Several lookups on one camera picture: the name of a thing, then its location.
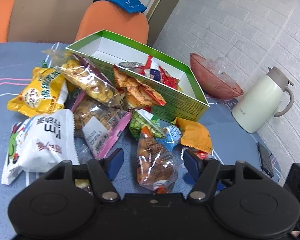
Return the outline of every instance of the white brick wall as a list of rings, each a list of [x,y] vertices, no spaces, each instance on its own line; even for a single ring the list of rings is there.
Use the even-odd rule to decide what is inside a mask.
[[[300,0],[180,0],[154,47],[188,65],[191,52],[225,57],[226,72],[245,92],[272,66],[294,82],[293,108],[258,131],[283,181],[300,162]],[[285,94],[278,110],[288,101]]]

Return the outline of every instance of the cardboard box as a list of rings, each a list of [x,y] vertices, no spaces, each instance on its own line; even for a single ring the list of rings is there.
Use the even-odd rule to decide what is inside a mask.
[[[112,82],[114,64],[124,61],[145,63],[148,55],[152,55],[171,76],[180,80],[178,85],[183,92],[128,69],[119,68],[161,93],[167,103],[163,107],[154,106],[152,112],[162,120],[171,122],[176,117],[181,117],[197,121],[209,108],[207,99],[189,66],[137,41],[103,30],[69,45],[66,49],[88,58]]]
[[[93,0],[15,0],[8,41],[74,42]]]

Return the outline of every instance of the open box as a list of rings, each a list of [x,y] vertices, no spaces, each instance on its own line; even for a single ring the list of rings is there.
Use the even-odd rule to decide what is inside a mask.
[[[167,103],[163,107],[154,106],[152,113],[167,122],[176,117],[197,121],[209,107],[189,66],[137,41],[103,30],[69,45],[66,50],[88,58],[112,82],[114,64],[124,61],[145,63],[148,55],[153,56],[171,76],[180,80],[178,85],[182,92],[128,69],[119,69],[161,93]]]

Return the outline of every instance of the jug handle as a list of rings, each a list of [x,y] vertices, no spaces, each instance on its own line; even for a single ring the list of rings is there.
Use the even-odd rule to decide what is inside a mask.
[[[283,109],[281,112],[277,112],[274,114],[274,117],[280,117],[280,116],[283,116],[284,114],[286,114],[290,108],[292,107],[293,103],[294,103],[294,96],[293,96],[293,93],[292,91],[286,87],[285,91],[288,92],[289,96],[290,96],[290,102],[288,103],[288,105],[286,106],[285,109]]]

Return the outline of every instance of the thermos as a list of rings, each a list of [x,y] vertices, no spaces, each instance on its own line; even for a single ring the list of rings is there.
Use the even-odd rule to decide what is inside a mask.
[[[294,102],[293,93],[288,88],[289,84],[293,86],[280,69],[269,68],[269,72],[260,78],[232,109],[234,119],[248,133],[254,133],[272,116],[284,92],[287,92],[290,95],[290,102],[282,112],[275,113],[274,117],[284,115]]]

